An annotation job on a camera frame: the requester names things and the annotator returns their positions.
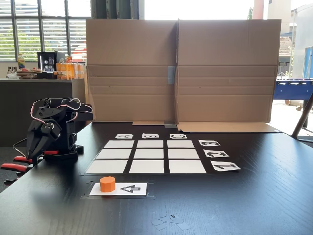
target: arrow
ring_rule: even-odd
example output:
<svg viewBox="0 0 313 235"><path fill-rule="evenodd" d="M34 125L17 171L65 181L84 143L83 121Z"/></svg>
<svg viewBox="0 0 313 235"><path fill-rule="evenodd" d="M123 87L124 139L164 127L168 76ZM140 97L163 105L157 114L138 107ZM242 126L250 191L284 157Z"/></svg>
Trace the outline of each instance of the arrow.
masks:
<svg viewBox="0 0 313 235"><path fill-rule="evenodd" d="M132 185L132 186L121 188L121 190L133 193L133 191L140 191L140 188L135 188L135 185Z"/></svg>

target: white card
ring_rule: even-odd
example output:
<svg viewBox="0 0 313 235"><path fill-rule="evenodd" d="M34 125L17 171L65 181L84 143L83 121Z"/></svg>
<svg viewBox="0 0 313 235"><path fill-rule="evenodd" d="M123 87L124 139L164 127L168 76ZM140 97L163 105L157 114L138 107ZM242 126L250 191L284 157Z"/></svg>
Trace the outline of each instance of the white card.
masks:
<svg viewBox="0 0 313 235"><path fill-rule="evenodd" d="M133 160L129 173L164 173L164 160Z"/></svg>
<svg viewBox="0 0 313 235"><path fill-rule="evenodd" d="M154 158L164 158L163 148L138 148L136 149L134 159L154 159Z"/></svg>
<svg viewBox="0 0 313 235"><path fill-rule="evenodd" d="M168 148L194 148L192 141L186 140L175 140L167 141Z"/></svg>
<svg viewBox="0 0 313 235"><path fill-rule="evenodd" d="M171 139L186 139L186 135L183 134L170 134Z"/></svg>
<svg viewBox="0 0 313 235"><path fill-rule="evenodd" d="M199 159L197 151L194 148L172 148L168 149L168 158L169 159Z"/></svg>
<svg viewBox="0 0 313 235"><path fill-rule="evenodd" d="M163 141L138 141L137 148L163 148Z"/></svg>
<svg viewBox="0 0 313 235"><path fill-rule="evenodd" d="M128 159L131 151L131 148L105 148L96 159Z"/></svg>
<svg viewBox="0 0 313 235"><path fill-rule="evenodd" d="M170 173L174 174L205 174L200 160L169 160Z"/></svg>
<svg viewBox="0 0 313 235"><path fill-rule="evenodd" d="M217 171L229 171L229 170L240 170L239 167L236 166L234 163L230 162L215 162L211 161L213 167Z"/></svg>
<svg viewBox="0 0 313 235"><path fill-rule="evenodd" d="M86 174L123 173L127 160L95 160Z"/></svg>
<svg viewBox="0 0 313 235"><path fill-rule="evenodd" d="M199 141L202 146L219 146L217 141Z"/></svg>
<svg viewBox="0 0 313 235"><path fill-rule="evenodd" d="M142 134L143 139L153 139L153 138L158 138L158 134Z"/></svg>
<svg viewBox="0 0 313 235"><path fill-rule="evenodd" d="M223 158L223 157L229 157L224 151L219 150L205 150L204 153L209 158Z"/></svg>
<svg viewBox="0 0 313 235"><path fill-rule="evenodd" d="M116 139L132 139L133 135L132 134L118 134Z"/></svg>
<svg viewBox="0 0 313 235"><path fill-rule="evenodd" d="M94 184L90 196L105 195L146 195L147 183L116 183L115 190L112 192L102 192L100 183Z"/></svg>
<svg viewBox="0 0 313 235"><path fill-rule="evenodd" d="M104 148L132 148L134 141L109 141Z"/></svg>

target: paper scrap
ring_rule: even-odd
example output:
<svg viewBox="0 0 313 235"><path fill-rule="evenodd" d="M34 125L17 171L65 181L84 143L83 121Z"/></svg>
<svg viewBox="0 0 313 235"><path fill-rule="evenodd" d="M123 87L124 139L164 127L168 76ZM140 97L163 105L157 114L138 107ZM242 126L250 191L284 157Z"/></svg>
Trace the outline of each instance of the paper scrap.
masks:
<svg viewBox="0 0 313 235"><path fill-rule="evenodd" d="M145 134L145 133L142 134L143 139L153 139L158 137L159 137L158 134Z"/></svg>
<svg viewBox="0 0 313 235"><path fill-rule="evenodd" d="M219 150L205 150L204 153L209 158L223 158L223 157L229 157L224 151Z"/></svg>
<svg viewBox="0 0 313 235"><path fill-rule="evenodd" d="M186 139L186 135L184 134L170 134L171 139Z"/></svg>
<svg viewBox="0 0 313 235"><path fill-rule="evenodd" d="M170 215L170 219L176 224L182 224L184 222L184 220L177 215Z"/></svg>
<svg viewBox="0 0 313 235"><path fill-rule="evenodd" d="M151 223L153 224L153 226L156 226L156 225L160 225L160 224L163 224L165 223L164 221L161 221L159 219L154 219L154 220L151 220Z"/></svg>
<svg viewBox="0 0 313 235"><path fill-rule="evenodd" d="M116 139L132 139L133 135L132 134L118 134Z"/></svg>
<svg viewBox="0 0 313 235"><path fill-rule="evenodd" d="M169 216L160 218L159 220L164 221L164 222L168 222L168 223L175 223L173 220L171 220L171 218Z"/></svg>
<svg viewBox="0 0 313 235"><path fill-rule="evenodd" d="M162 229L165 229L166 228L166 224L164 223L164 224L159 224L159 225L156 225L155 226L155 228L157 229L157 230L162 230Z"/></svg>
<svg viewBox="0 0 313 235"><path fill-rule="evenodd" d="M229 171L229 170L240 170L240 168L231 162L216 162L211 161L213 167L217 171Z"/></svg>
<svg viewBox="0 0 313 235"><path fill-rule="evenodd" d="M176 224L181 230L191 229L191 227L187 223Z"/></svg>
<svg viewBox="0 0 313 235"><path fill-rule="evenodd" d="M217 141L201 141L201 140L199 140L199 143L202 146L219 146L220 145Z"/></svg>

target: black table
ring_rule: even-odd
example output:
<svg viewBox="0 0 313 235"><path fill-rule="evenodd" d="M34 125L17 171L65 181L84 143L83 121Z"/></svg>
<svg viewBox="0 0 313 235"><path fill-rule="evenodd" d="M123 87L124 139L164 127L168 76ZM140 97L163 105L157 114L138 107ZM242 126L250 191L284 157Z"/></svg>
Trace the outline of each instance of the black table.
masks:
<svg viewBox="0 0 313 235"><path fill-rule="evenodd" d="M131 123L87 126L78 134L85 153L76 165L57 167L43 161L0 194L0 234L313 234L313 149L283 133L188 133L193 143L218 141L241 170L111 174L117 182L152 183L154 197L84 197L92 182L103 177L85 175L89 164L108 140L125 133L133 133L136 141L142 133L169 139L178 130ZM200 156L202 147L195 148ZM192 229L182 231L167 223L158 231L151 220L163 212L180 216Z"/></svg>

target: white cable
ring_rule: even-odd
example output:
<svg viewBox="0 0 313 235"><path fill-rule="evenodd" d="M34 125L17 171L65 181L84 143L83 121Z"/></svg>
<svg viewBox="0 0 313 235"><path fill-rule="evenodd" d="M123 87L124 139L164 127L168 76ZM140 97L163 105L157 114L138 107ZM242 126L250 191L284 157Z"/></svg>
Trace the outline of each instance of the white cable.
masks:
<svg viewBox="0 0 313 235"><path fill-rule="evenodd" d="M72 107L70 107L70 106L67 105L67 104L61 104L61 105L59 105L57 108L59 108L59 107L68 107L68 108L71 108L72 110L79 110L79 109L80 109L80 106L81 106L80 100L79 100L78 98L74 98L74 99L72 99L72 100L70 101L70 103L71 103L73 100L78 100L78 102L79 102L79 107L78 107L77 109L72 108Z"/></svg>
<svg viewBox="0 0 313 235"><path fill-rule="evenodd" d="M32 106L31 109L30 109L30 116L31 116L33 119L35 119L36 121L39 121L39 122L45 124L44 121L42 121L42 120L39 119L39 118L35 118L35 117L33 116L33 111L34 111L35 104L36 104L37 102L39 102L39 101L45 101L46 103L48 103L45 99L37 100L35 103L33 103L33 106Z"/></svg>
<svg viewBox="0 0 313 235"><path fill-rule="evenodd" d="M74 117L74 118L72 118L71 120L68 120L68 121L67 121L67 123L69 123L70 121L73 121L73 120L77 119L77 117L78 117L78 112L76 112L75 117Z"/></svg>

